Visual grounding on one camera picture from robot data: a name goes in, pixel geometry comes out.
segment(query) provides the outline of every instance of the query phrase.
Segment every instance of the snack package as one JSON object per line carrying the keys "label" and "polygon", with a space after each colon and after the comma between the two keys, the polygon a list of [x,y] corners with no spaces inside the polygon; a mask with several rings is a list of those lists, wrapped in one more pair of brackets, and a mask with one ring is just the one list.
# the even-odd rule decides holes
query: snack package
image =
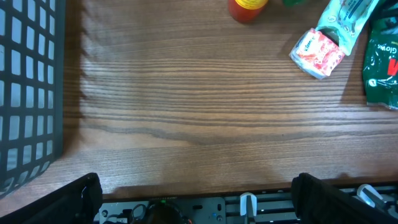
{"label": "snack package", "polygon": [[350,55],[356,39],[379,0],[330,0],[318,22],[317,30],[338,43]]}
{"label": "snack package", "polygon": [[387,0],[371,19],[363,80],[369,105],[398,110],[398,3]]}
{"label": "snack package", "polygon": [[289,56],[304,72],[322,79],[330,76],[345,55],[320,31],[310,29],[297,42]]}

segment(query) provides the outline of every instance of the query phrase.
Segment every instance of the wooden surface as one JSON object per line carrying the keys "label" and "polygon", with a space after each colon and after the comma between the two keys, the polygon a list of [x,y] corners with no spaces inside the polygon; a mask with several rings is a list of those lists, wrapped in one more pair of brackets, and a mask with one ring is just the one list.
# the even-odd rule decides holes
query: wooden surface
{"label": "wooden surface", "polygon": [[271,1],[250,25],[226,2],[69,0],[65,153],[1,215],[88,172],[107,197],[397,180],[398,113],[366,106],[367,37],[318,81],[288,54],[327,1]]}

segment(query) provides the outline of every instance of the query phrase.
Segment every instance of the ketchup bottle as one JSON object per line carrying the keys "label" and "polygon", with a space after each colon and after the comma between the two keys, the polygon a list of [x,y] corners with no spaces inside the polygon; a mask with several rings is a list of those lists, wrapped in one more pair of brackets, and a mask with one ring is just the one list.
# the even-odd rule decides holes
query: ketchup bottle
{"label": "ketchup bottle", "polygon": [[268,0],[228,0],[231,16],[238,22],[251,22],[260,14]]}

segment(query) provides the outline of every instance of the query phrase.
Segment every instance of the plastic basket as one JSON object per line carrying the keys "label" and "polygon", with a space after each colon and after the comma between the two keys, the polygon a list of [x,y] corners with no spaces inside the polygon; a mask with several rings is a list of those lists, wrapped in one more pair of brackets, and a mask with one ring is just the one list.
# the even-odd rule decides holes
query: plastic basket
{"label": "plastic basket", "polygon": [[62,154],[65,0],[0,0],[0,198]]}

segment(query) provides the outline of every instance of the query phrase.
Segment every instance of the pink and white package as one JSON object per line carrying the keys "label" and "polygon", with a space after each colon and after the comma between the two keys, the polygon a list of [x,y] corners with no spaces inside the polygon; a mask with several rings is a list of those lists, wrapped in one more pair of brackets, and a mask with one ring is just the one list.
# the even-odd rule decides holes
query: pink and white package
{"label": "pink and white package", "polygon": [[330,76],[344,56],[333,41],[315,29],[306,32],[290,53],[299,68],[318,79]]}

